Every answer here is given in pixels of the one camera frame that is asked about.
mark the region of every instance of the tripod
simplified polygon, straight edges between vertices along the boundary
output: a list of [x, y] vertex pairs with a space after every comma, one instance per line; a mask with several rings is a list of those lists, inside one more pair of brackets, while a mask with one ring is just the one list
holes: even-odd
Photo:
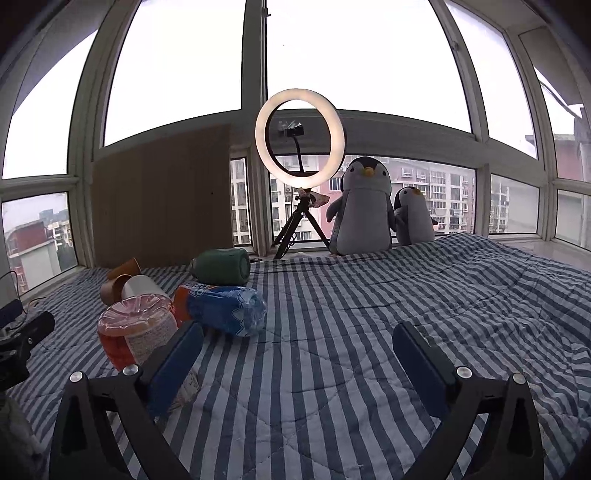
[[304, 215], [310, 221], [310, 223], [314, 227], [314, 230], [316, 230], [316, 233], [326, 245], [326, 248], [329, 247], [329, 241], [326, 238], [326, 235], [320, 229], [320, 225], [318, 225], [316, 219], [310, 214], [310, 189], [305, 190], [307, 195], [295, 197], [296, 200], [299, 200], [299, 203], [297, 204], [295, 211], [290, 215], [285, 225], [281, 229], [281, 232], [279, 232], [279, 235], [277, 235], [277, 238], [275, 238], [275, 240], [273, 241], [274, 247], [279, 245], [277, 253], [275, 254], [275, 260], [279, 260], [280, 258], [282, 258], [290, 249], [291, 238], [294, 236], [296, 228], [300, 224]]

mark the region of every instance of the sky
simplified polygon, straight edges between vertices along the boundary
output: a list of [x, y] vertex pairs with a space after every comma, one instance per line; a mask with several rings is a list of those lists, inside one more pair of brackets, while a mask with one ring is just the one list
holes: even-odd
[[[478, 74], [491, 137], [535, 157], [525, 140], [533, 134], [527, 101], [504, 39], [463, 8], [449, 6]], [[470, 131], [456, 63], [428, 0], [268, 0], [268, 8], [269, 96], [309, 88], [337, 108]], [[115, 70], [105, 144], [239, 109], [243, 15], [244, 0], [143, 2]], [[94, 36], [67, 53], [14, 113], [3, 178], [66, 173], [74, 97]], [[554, 133], [572, 133], [572, 117], [545, 97]], [[289, 107], [306, 106], [297, 103]], [[6, 205], [5, 229], [65, 202], [43, 196]]]

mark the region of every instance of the blue plastic package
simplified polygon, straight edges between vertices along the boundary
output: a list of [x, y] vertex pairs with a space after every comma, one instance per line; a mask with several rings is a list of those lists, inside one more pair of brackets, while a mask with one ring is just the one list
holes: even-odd
[[177, 320], [197, 320], [202, 325], [244, 337], [258, 333], [267, 318], [267, 303], [252, 288], [182, 285], [174, 293]]

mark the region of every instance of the small penguin plush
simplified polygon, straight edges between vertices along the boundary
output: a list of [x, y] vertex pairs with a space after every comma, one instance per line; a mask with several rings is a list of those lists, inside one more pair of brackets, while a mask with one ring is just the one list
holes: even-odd
[[433, 220], [421, 190], [404, 187], [394, 197], [396, 239], [402, 246], [435, 240]]
[[341, 191], [341, 197], [326, 210], [329, 222], [336, 216], [330, 251], [349, 255], [390, 248], [394, 208], [390, 174], [384, 164], [371, 157], [356, 158], [343, 174]]

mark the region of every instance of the blue and white stripe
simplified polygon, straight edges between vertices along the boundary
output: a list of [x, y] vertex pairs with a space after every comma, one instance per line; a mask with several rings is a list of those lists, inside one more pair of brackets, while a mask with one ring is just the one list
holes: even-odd
[[[96, 336], [105, 273], [82, 272], [37, 305], [56, 330], [11, 395], [44, 445], [68, 375], [115, 373]], [[144, 273], [168, 293], [190, 279], [184, 267]], [[261, 262], [249, 286], [267, 300], [265, 330], [208, 330], [195, 402], [157, 421], [194, 478], [401, 478], [439, 425], [392, 352], [402, 320], [455, 365], [488, 378], [526, 375], [547, 478], [562, 476], [591, 430], [587, 272], [458, 234], [378, 254]], [[145, 478], [111, 418], [130, 471]], [[466, 470], [484, 424], [479, 417], [452, 477]]]

